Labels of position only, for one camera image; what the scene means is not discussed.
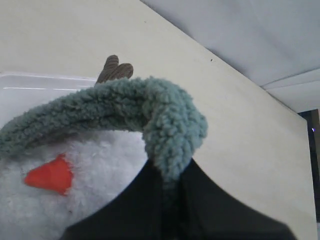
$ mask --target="brown corduroy antler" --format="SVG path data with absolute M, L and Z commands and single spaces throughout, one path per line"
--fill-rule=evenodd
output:
M 95 84 L 102 84 L 106 81 L 122 79 L 125 77 L 129 79 L 133 73 L 134 67 L 130 63 L 122 63 L 119 65 L 118 56 L 111 55 L 106 59 L 103 70 Z

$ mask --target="white ceiling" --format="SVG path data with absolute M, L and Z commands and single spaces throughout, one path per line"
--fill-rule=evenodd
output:
M 319 0 L 142 2 L 294 111 L 320 108 Z

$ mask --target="fleece fabric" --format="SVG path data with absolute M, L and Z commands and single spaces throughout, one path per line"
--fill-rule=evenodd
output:
M 142 132 L 145 151 L 172 189 L 207 134 L 205 117 L 179 86 L 150 77 L 107 81 L 14 118 L 0 130 L 0 156 L 20 154 L 62 133 Z
M 0 165 L 0 239 L 58 240 L 120 192 L 147 160 L 139 132 L 89 131 L 29 150 Z M 26 173 L 66 153 L 73 180 L 66 196 L 23 183 Z

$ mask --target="green sherpa headband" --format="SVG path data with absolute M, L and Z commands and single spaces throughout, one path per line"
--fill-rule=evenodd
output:
M 164 188 L 178 180 L 207 134 L 205 117 L 179 86 L 150 77 L 107 81 L 15 117 L 0 130 L 0 156 L 39 146 L 49 136 L 87 130 L 142 132 Z

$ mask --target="carrot nose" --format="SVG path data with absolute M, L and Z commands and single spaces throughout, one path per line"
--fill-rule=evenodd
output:
M 45 163 L 28 172 L 24 183 L 30 187 L 55 191 L 66 195 L 71 187 L 73 174 L 65 160 L 65 154 L 59 154 L 51 162 Z

